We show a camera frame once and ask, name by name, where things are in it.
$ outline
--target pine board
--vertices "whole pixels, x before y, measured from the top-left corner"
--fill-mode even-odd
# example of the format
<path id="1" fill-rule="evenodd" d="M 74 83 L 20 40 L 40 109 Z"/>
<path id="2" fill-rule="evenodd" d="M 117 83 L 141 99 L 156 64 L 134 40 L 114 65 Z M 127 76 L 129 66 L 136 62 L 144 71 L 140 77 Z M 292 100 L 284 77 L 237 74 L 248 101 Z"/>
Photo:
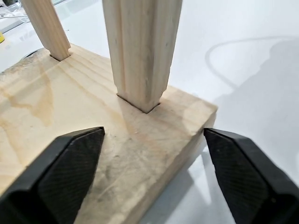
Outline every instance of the pine board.
<path id="1" fill-rule="evenodd" d="M 110 60 L 72 45 L 59 62 L 42 49 L 0 75 L 0 194 L 57 136 L 106 135 L 76 224 L 138 222 L 197 148 L 216 106 L 168 86 L 144 114 L 116 96 Z"/>

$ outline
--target wood grain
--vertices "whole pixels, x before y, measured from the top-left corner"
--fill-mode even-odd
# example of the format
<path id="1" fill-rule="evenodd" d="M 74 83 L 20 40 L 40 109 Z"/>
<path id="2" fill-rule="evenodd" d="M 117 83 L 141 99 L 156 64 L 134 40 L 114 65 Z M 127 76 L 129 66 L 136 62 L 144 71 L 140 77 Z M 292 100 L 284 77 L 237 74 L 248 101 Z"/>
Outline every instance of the wood grain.
<path id="1" fill-rule="evenodd" d="M 22 0 L 32 26 L 53 58 L 62 61 L 70 56 L 70 43 L 51 0 Z"/>
<path id="2" fill-rule="evenodd" d="M 77 224 L 134 224 L 197 148 L 216 106 L 168 86 L 145 114 L 116 96 L 110 60 L 73 46 L 45 49 L 0 77 L 0 192 L 57 136 L 94 126 L 106 135 Z"/>
<path id="3" fill-rule="evenodd" d="M 166 90 L 182 0 L 103 0 L 118 95 L 145 113 Z"/>

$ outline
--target black clamp jaw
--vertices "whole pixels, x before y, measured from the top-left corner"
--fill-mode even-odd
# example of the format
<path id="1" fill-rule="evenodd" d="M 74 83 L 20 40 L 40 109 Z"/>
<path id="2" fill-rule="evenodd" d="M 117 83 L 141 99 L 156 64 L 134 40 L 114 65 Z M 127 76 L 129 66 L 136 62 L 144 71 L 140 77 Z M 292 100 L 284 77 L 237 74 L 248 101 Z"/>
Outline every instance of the black clamp jaw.
<path id="1" fill-rule="evenodd" d="M 103 127 L 57 137 L 0 198 L 1 224 L 72 224 L 92 185 Z"/>
<path id="2" fill-rule="evenodd" d="M 204 130 L 219 186 L 237 224 L 299 224 L 299 189 L 250 139 Z"/>

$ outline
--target wooden dowel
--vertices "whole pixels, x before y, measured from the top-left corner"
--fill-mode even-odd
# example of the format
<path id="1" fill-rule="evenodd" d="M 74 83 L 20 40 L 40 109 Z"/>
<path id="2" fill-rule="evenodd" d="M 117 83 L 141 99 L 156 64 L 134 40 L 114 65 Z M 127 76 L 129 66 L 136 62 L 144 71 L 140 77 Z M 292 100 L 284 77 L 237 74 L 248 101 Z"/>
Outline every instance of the wooden dowel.
<path id="1" fill-rule="evenodd" d="M 145 113 L 166 90 L 182 0 L 103 0 L 118 95 Z"/>
<path id="2" fill-rule="evenodd" d="M 52 57 L 62 61 L 70 56 L 70 43 L 51 0 L 22 0 L 22 5 L 43 46 Z"/>

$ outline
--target white table surface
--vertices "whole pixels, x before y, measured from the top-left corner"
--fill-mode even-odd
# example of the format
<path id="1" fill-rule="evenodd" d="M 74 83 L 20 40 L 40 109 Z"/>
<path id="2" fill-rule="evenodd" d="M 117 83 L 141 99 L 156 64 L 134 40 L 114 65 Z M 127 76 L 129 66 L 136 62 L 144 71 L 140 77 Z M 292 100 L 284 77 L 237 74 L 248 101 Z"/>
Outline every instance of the white table surface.
<path id="1" fill-rule="evenodd" d="M 109 57 L 100 0 L 67 0 L 57 11 L 70 42 Z M 298 11 L 297 0 L 184 0 L 169 80 L 217 104 L 215 127 L 250 137 L 297 185 Z M 42 47 L 30 23 L 4 36 L 0 71 Z M 141 221 L 233 223 L 205 144 Z"/>

